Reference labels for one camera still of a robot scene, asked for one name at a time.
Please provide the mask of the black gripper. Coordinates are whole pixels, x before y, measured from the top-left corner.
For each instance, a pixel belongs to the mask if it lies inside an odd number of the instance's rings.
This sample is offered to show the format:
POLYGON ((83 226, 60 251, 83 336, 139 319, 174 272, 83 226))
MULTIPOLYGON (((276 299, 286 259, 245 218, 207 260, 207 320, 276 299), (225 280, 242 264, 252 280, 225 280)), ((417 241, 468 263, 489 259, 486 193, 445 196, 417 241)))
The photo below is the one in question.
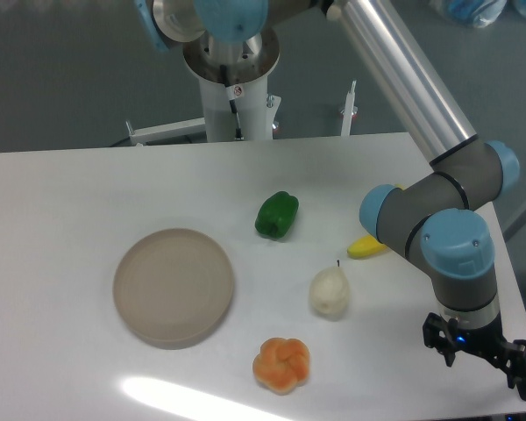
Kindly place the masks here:
POLYGON ((456 319, 446 321, 433 312, 423 323, 424 345, 441 354, 447 367, 453 365, 457 352, 478 356, 506 375, 510 389, 517 388, 521 380, 518 376, 521 340, 525 339, 516 339, 513 342, 505 340, 501 316, 497 316, 491 323, 479 329, 458 328, 456 319))

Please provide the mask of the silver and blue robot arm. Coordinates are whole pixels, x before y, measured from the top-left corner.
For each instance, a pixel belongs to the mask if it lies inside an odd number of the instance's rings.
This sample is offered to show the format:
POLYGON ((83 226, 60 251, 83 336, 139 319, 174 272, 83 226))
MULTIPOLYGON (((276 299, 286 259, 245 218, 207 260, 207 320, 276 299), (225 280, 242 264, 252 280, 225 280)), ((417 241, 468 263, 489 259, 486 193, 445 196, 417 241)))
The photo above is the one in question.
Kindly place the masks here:
POLYGON ((271 139, 267 76, 279 58, 274 26, 311 8, 338 21, 432 172, 408 189, 381 185, 359 220, 430 279, 439 306, 423 341, 452 364, 465 352, 502 370, 526 400, 526 340, 502 333, 494 243, 477 209, 518 179, 514 152, 481 141, 388 1, 138 1, 161 50, 182 45, 198 77, 210 141, 271 139))

